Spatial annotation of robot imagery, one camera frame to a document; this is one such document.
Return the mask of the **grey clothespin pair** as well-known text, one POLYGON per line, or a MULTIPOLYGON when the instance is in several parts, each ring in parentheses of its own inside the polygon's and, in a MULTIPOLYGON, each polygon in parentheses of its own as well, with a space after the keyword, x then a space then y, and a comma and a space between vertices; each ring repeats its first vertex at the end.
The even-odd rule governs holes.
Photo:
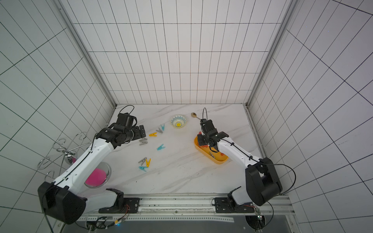
POLYGON ((142 138, 139 140, 139 145, 142 146, 142 145, 146 145, 148 143, 148 139, 147 138, 142 138))

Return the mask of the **yellow storage box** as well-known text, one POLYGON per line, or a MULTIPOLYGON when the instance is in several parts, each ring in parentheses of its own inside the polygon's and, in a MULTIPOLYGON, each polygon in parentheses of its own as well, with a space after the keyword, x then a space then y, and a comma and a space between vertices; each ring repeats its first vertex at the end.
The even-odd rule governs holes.
POLYGON ((213 152, 208 146, 200 146, 198 142, 198 136, 197 135, 194 139, 194 145, 195 148, 202 153, 204 156, 209 158, 211 161, 213 161, 215 164, 221 165, 228 161, 228 156, 221 152, 213 152))

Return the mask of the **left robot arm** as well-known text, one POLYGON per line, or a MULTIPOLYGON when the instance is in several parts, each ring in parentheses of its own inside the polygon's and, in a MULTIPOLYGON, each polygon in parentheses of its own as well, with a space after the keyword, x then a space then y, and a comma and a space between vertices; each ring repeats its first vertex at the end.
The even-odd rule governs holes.
POLYGON ((100 209, 120 213, 125 208, 123 193, 108 188, 90 197, 79 194, 86 180, 103 159, 116 147, 146 137, 144 126, 126 128, 112 124, 95 136, 92 145, 76 162, 53 182, 44 182, 38 188, 41 210, 66 224, 76 222, 83 214, 100 209))

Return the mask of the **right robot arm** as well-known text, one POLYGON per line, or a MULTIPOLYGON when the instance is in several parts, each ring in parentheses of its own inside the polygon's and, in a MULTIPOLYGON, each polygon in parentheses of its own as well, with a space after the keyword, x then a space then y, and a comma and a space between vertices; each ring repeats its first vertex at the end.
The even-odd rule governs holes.
POLYGON ((236 204, 254 203, 262 206, 283 191, 271 159, 252 155, 224 132, 218 133, 217 137, 208 138, 206 134, 200 133, 195 138, 195 145, 209 158, 216 160, 225 155, 244 170, 245 185, 233 190, 231 194, 236 204))

